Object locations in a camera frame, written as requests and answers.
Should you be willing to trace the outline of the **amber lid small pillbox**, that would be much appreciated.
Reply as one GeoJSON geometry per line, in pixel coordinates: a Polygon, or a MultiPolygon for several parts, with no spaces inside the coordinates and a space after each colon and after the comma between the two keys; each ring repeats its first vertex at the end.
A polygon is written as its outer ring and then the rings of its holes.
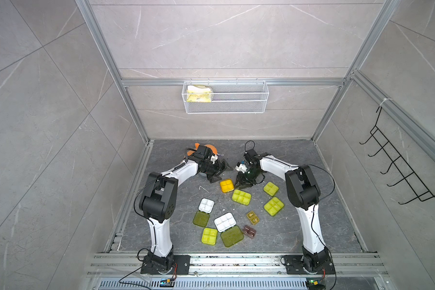
{"type": "Polygon", "coordinates": [[[234,191],[234,183],[231,179],[223,180],[219,183],[222,193],[234,191]]]}

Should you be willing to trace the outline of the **orange whale toy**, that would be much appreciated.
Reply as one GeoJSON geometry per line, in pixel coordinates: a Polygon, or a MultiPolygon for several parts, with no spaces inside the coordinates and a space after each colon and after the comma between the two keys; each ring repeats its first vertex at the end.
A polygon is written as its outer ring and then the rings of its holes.
{"type": "MultiPolygon", "coordinates": [[[[195,147],[193,147],[193,150],[197,150],[199,146],[200,146],[199,143],[195,143],[195,147]]],[[[217,150],[217,148],[215,146],[207,144],[207,145],[205,145],[205,147],[210,148],[214,155],[218,154],[218,150],[217,150]]],[[[190,156],[194,152],[193,150],[188,149],[187,150],[187,155],[190,156]]]]}

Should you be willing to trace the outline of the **green lid six-cell pillbox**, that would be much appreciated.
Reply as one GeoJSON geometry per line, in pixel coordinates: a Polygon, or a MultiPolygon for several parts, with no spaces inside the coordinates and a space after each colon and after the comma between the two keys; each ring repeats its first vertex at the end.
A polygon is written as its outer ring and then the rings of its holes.
{"type": "Polygon", "coordinates": [[[238,204],[249,205],[252,195],[250,193],[235,189],[232,194],[232,200],[238,204]]]}

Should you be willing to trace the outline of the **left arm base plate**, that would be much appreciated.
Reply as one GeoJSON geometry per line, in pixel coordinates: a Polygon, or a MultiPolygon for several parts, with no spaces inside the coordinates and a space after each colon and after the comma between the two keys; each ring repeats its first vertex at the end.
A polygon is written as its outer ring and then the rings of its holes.
{"type": "Polygon", "coordinates": [[[190,268],[189,255],[169,255],[158,257],[147,255],[143,258],[141,274],[177,274],[187,275],[190,268]]]}

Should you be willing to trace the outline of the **small yellow clear pillbox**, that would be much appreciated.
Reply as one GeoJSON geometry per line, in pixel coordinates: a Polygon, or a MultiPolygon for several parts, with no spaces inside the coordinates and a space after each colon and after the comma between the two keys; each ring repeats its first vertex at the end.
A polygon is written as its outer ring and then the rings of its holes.
{"type": "Polygon", "coordinates": [[[256,225],[260,221],[259,217],[255,214],[254,211],[250,211],[249,213],[247,213],[246,217],[248,218],[248,220],[252,225],[256,225]]]}

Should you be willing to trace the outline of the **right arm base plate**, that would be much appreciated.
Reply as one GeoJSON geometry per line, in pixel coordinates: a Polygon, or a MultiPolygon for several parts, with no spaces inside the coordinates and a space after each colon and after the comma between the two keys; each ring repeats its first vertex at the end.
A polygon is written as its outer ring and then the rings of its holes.
{"type": "Polygon", "coordinates": [[[289,275],[331,275],[335,274],[334,264],[331,261],[324,263],[318,270],[306,270],[303,263],[303,256],[301,254],[296,255],[284,255],[280,259],[281,264],[285,267],[286,273],[289,275]]]}

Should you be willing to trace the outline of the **small green pillbox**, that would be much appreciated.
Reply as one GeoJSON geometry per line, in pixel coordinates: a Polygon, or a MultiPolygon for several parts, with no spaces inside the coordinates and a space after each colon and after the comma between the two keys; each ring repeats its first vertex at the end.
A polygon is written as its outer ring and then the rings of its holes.
{"type": "Polygon", "coordinates": [[[273,182],[268,182],[264,186],[263,191],[267,193],[269,196],[275,196],[275,194],[279,191],[279,187],[275,185],[273,182]]]}

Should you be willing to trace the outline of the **dark red small pillbox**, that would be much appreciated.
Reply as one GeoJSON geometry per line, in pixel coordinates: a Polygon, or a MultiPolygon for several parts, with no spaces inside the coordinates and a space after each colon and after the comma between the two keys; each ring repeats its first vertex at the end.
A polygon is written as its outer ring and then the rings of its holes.
{"type": "Polygon", "coordinates": [[[244,235],[251,239],[253,239],[257,233],[257,231],[253,227],[250,227],[248,225],[244,225],[244,227],[242,228],[242,232],[244,235]]]}

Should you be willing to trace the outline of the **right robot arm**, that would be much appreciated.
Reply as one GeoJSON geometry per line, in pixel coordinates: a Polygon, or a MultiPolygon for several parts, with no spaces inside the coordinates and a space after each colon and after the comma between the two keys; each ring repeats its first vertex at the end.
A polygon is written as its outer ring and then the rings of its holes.
{"type": "Polygon", "coordinates": [[[243,190],[260,182],[259,176],[269,172],[285,181],[287,196],[296,208],[303,233],[303,268],[314,274],[323,269],[335,270],[331,252],[326,246],[320,227],[320,188],[309,164],[295,165],[282,161],[270,153],[258,154],[244,149],[244,161],[239,162],[235,188],[243,190]]]}

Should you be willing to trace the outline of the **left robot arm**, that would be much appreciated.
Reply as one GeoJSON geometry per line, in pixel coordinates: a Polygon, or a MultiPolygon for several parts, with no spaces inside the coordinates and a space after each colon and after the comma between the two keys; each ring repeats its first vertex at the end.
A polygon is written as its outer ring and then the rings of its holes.
{"type": "Polygon", "coordinates": [[[176,207],[178,187],[197,174],[204,175],[210,183],[221,181],[220,174],[230,169],[215,146],[197,143],[194,148],[185,149],[183,160],[172,169],[148,175],[146,185],[134,199],[134,211],[149,223],[151,234],[151,247],[141,258],[140,273],[179,271],[170,238],[170,218],[176,207]]]}

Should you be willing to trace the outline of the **green four-cell pillbox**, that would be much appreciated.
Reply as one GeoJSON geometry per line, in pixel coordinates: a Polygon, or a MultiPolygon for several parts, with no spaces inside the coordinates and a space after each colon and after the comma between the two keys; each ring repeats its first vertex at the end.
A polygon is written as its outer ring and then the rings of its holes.
{"type": "Polygon", "coordinates": [[[213,200],[203,198],[200,201],[198,211],[193,218],[193,224],[197,225],[198,227],[206,227],[214,205],[215,202],[213,200]]]}

